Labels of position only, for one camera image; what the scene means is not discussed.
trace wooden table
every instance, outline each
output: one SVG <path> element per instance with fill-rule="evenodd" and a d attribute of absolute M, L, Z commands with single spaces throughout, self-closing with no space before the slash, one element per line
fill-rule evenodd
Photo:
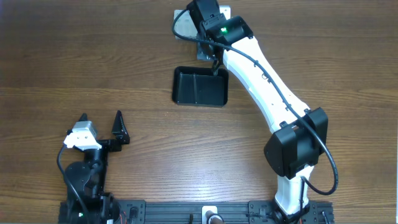
<path fill-rule="evenodd" d="M 189 1 L 3 0 L 0 7 L 0 222 L 56 222 L 66 199 L 55 159 L 83 112 L 110 138 L 121 110 L 132 141 L 109 157 L 107 190 L 150 202 L 270 200 L 271 134 L 231 75 L 224 108 L 177 106 L 174 68 L 209 67 L 170 31 Z M 292 91 L 329 117 L 340 184 L 336 222 L 396 215 L 398 1 L 221 0 L 251 26 Z M 63 165 L 82 159 L 67 151 Z M 322 155 L 311 181 L 332 185 Z"/>

